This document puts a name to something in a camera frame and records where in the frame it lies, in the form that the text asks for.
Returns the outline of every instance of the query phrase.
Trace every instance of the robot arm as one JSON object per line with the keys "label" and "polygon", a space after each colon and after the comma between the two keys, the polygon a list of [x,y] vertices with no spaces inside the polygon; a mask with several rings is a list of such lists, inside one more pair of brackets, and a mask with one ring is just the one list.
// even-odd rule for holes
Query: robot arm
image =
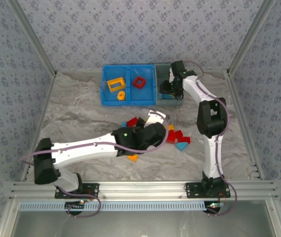
{"label": "robot arm", "polygon": [[36,152],[56,150],[47,154],[34,156],[35,183],[50,184],[68,192],[81,192],[80,175],[71,173],[64,167],[93,158],[114,158],[119,156],[141,154],[130,152],[115,145],[134,150],[146,150],[149,146],[159,146],[166,135],[163,119],[150,111],[147,122],[142,119],[134,127],[121,127],[104,136],[72,143],[52,143],[50,138],[40,140]]}
{"label": "robot arm", "polygon": [[[204,135],[205,146],[202,186],[205,194],[211,197],[226,187],[220,177],[220,174],[223,174],[221,167],[223,136],[220,133],[227,125],[227,114],[223,106],[214,100],[216,96],[198,81],[197,74],[194,71],[187,71],[183,61],[176,61],[171,64],[169,81],[166,80],[161,84],[159,92],[173,95],[176,99],[183,99],[184,90],[199,104],[197,127]],[[219,100],[226,105],[224,98],[219,98]],[[216,156],[220,173],[217,169]]]}

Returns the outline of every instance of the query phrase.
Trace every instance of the wall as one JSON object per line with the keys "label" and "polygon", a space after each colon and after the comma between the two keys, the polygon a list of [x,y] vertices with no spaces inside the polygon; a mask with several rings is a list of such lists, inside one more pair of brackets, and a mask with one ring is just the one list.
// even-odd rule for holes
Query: wall
{"label": "wall", "polygon": [[19,0],[56,70],[191,59],[226,69],[261,0]]}
{"label": "wall", "polygon": [[0,215],[21,178],[50,76],[5,0],[0,0]]}
{"label": "wall", "polygon": [[234,75],[267,179],[281,194],[281,0],[269,13]]}

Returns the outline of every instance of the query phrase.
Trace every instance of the blue block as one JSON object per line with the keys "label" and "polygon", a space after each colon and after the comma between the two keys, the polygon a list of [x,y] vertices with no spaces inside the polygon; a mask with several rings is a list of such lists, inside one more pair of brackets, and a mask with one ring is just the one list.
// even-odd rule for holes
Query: blue block
{"label": "blue block", "polygon": [[165,94],[164,96],[165,96],[165,99],[168,99],[168,100],[175,98],[174,96],[169,95],[169,94]]}
{"label": "blue block", "polygon": [[176,143],[176,148],[179,150],[179,151],[183,151],[184,148],[186,148],[186,146],[188,145],[187,142],[178,142]]}

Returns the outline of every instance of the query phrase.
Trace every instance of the cable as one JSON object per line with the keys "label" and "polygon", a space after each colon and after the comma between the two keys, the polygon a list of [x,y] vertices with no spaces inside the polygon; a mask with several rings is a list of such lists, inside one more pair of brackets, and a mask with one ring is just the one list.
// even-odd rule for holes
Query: cable
{"label": "cable", "polygon": [[65,190],[62,189],[61,187],[58,187],[58,189],[60,189],[64,194],[67,194],[67,195],[70,195],[70,196],[73,196],[73,197],[81,197],[81,198],[82,198],[82,197],[88,197],[88,198],[94,198],[94,199],[96,199],[96,200],[98,201],[98,203],[99,203],[98,209],[97,209],[94,213],[89,214],[89,215],[80,215],[80,216],[74,216],[74,215],[71,215],[71,214],[70,214],[70,210],[71,210],[71,208],[73,207],[73,205],[70,205],[69,208],[68,208],[68,210],[67,210],[67,213],[68,213],[69,216],[74,217],[74,218],[88,218],[88,217],[95,216],[95,215],[97,215],[97,214],[100,212],[102,204],[101,204],[100,199],[99,199],[97,196],[94,196],[94,195],[91,195],[91,194],[72,194],[72,193],[69,193],[69,192],[65,191]]}
{"label": "cable", "polygon": [[222,192],[218,192],[219,195],[222,195],[225,198],[224,205],[226,204],[226,196]]}
{"label": "cable", "polygon": [[20,161],[24,162],[26,164],[29,164],[29,165],[34,165],[33,163],[27,161],[27,159],[30,158],[30,157],[33,157],[33,156],[41,155],[41,154],[49,154],[49,153],[54,153],[54,152],[64,152],[64,151],[72,150],[72,149],[76,149],[76,148],[97,146],[97,145],[111,145],[111,146],[115,146],[115,147],[124,149],[124,150],[129,151],[129,152],[134,152],[134,153],[154,152],[154,151],[158,150],[159,148],[161,148],[165,144],[165,142],[168,138],[168,134],[169,134],[169,130],[168,130],[169,125],[168,125],[167,120],[161,114],[159,114],[157,112],[154,112],[154,111],[150,112],[149,114],[158,115],[159,117],[161,117],[163,119],[163,125],[165,126],[165,128],[167,128],[163,141],[161,142],[161,144],[159,144],[159,146],[157,146],[153,149],[150,149],[150,150],[135,150],[135,149],[131,149],[131,148],[128,148],[128,147],[125,147],[125,146],[122,146],[122,145],[119,145],[119,144],[116,144],[116,143],[113,143],[113,142],[92,142],[92,143],[86,143],[86,144],[71,146],[71,147],[65,147],[65,148],[61,148],[61,149],[53,149],[53,150],[45,150],[45,151],[34,152],[34,153],[31,153],[31,154],[28,154],[28,155],[22,157],[20,159]]}
{"label": "cable", "polygon": [[217,215],[217,216],[223,216],[223,215],[226,215],[226,214],[230,213],[230,212],[235,208],[235,206],[236,206],[236,204],[237,204],[237,191],[236,191],[236,189],[234,188],[234,186],[233,186],[232,184],[230,184],[230,183],[224,178],[223,174],[220,172],[220,167],[219,167],[219,163],[218,163],[218,139],[219,139],[219,137],[222,136],[222,135],[227,131],[227,129],[228,129],[228,126],[229,126],[229,123],[230,123],[229,111],[228,111],[226,105],[225,105],[221,100],[219,100],[217,97],[214,97],[214,96],[208,94],[208,93],[207,93],[206,91],[204,91],[204,90],[201,88],[201,86],[199,85],[199,80],[200,80],[202,77],[204,77],[204,74],[205,74],[204,71],[203,71],[203,68],[202,68],[199,64],[197,64],[196,62],[193,62],[193,61],[186,61],[186,62],[192,63],[192,64],[194,64],[194,65],[196,65],[196,66],[199,67],[199,69],[200,69],[201,72],[202,72],[202,75],[201,75],[201,76],[198,76],[198,78],[197,78],[197,80],[196,80],[196,86],[197,86],[206,96],[212,98],[213,100],[215,100],[215,101],[217,101],[219,104],[221,104],[221,105],[223,106],[223,108],[225,109],[225,112],[226,112],[226,114],[227,114],[227,124],[226,124],[224,130],[223,130],[221,133],[219,133],[219,134],[216,136],[216,139],[215,139],[215,141],[216,141],[216,143],[215,143],[215,161],[216,161],[217,171],[218,171],[218,173],[219,173],[221,179],[224,181],[225,184],[229,185],[229,186],[233,189],[233,191],[234,191],[234,193],[235,193],[235,201],[234,201],[234,204],[233,204],[233,206],[232,206],[231,208],[229,208],[227,211],[224,211],[223,213],[220,213],[220,214],[218,214],[217,212],[215,212],[214,210],[212,210],[212,209],[210,209],[210,208],[207,208],[208,210],[214,212],[215,215]]}

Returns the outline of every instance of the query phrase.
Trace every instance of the blue tray compartment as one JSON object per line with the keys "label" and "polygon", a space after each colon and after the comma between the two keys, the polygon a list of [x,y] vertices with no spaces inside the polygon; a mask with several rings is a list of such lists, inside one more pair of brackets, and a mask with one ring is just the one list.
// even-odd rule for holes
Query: blue tray compartment
{"label": "blue tray compartment", "polygon": [[[142,77],[146,84],[142,89],[133,86],[136,77]],[[138,106],[155,105],[156,103],[156,80],[154,65],[130,65],[130,104]]]}
{"label": "blue tray compartment", "polygon": [[[100,98],[103,106],[123,106],[129,104],[129,76],[130,70],[128,65],[106,65],[103,67],[102,82],[100,87]],[[126,87],[121,90],[110,92],[107,81],[120,77],[124,79]],[[119,101],[117,99],[117,94],[122,90],[125,91],[125,101]]]}

